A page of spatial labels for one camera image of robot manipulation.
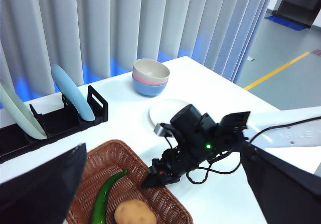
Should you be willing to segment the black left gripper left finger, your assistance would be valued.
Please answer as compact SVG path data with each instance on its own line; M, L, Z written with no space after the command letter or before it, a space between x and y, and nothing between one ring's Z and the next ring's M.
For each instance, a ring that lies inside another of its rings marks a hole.
M1 223L63 223L86 163L85 144L1 184Z

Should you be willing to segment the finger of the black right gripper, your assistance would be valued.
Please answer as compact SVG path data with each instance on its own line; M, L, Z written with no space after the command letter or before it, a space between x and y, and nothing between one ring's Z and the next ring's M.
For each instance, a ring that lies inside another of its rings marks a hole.
M165 186L165 173L164 172L157 172L157 173L150 173L146 179L142 182L141 187L143 189L154 188L154 187L161 187Z

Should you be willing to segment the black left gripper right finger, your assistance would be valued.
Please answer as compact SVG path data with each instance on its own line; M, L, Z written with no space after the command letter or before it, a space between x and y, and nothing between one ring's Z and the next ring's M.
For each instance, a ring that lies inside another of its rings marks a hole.
M320 223L320 177L244 142L241 163L267 223Z

